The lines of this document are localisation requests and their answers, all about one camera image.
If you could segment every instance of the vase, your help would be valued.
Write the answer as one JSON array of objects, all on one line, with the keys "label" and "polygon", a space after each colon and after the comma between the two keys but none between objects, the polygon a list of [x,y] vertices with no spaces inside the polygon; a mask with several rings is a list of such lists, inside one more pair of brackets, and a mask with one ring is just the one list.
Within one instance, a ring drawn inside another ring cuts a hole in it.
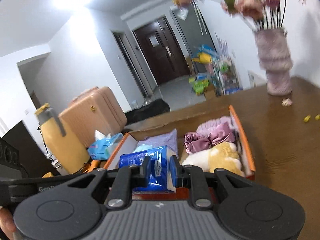
[{"label": "vase", "polygon": [[274,96],[290,94],[290,69],[293,63],[284,30],[260,30],[254,36],[260,67],[266,70],[268,93]]}]

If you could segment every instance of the tiled floor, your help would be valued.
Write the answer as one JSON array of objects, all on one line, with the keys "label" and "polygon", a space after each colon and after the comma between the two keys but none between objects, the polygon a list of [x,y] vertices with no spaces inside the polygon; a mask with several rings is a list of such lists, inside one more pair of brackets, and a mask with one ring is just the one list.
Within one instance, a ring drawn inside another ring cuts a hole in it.
[{"label": "tiled floor", "polygon": [[171,111],[185,108],[205,101],[203,95],[197,96],[189,84],[189,76],[184,76],[161,85],[155,90],[154,99],[162,98]]}]

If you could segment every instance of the brown tabletop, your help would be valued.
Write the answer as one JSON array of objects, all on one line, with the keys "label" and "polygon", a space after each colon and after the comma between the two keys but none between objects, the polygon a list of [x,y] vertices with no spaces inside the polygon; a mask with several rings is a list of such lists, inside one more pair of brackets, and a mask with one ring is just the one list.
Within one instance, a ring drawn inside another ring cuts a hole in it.
[{"label": "brown tabletop", "polygon": [[[299,239],[320,239],[320,89],[292,78],[292,106],[287,97],[273,97],[266,87],[159,115],[127,128],[143,130],[195,114],[233,105],[247,135],[256,165],[256,182],[296,199],[305,209],[306,223]],[[308,123],[303,118],[311,114]]]}]

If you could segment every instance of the plush toy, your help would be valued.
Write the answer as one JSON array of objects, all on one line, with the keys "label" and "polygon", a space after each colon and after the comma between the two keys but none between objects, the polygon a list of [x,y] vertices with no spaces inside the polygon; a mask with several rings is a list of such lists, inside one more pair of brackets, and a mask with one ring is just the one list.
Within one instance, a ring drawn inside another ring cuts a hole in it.
[{"label": "plush toy", "polygon": [[244,176],[243,171],[241,171],[240,157],[234,143],[220,143],[209,150],[191,154],[182,163],[182,165],[188,164],[198,166],[205,172],[214,172],[216,168],[224,168]]}]

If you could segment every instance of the yellow thermos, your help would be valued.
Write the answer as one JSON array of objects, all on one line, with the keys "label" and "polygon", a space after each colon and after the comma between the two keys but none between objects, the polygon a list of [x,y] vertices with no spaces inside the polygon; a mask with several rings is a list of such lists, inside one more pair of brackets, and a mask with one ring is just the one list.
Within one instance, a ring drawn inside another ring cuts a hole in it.
[{"label": "yellow thermos", "polygon": [[79,171],[89,160],[89,154],[69,125],[60,120],[48,103],[36,112],[44,142],[70,174]]}]

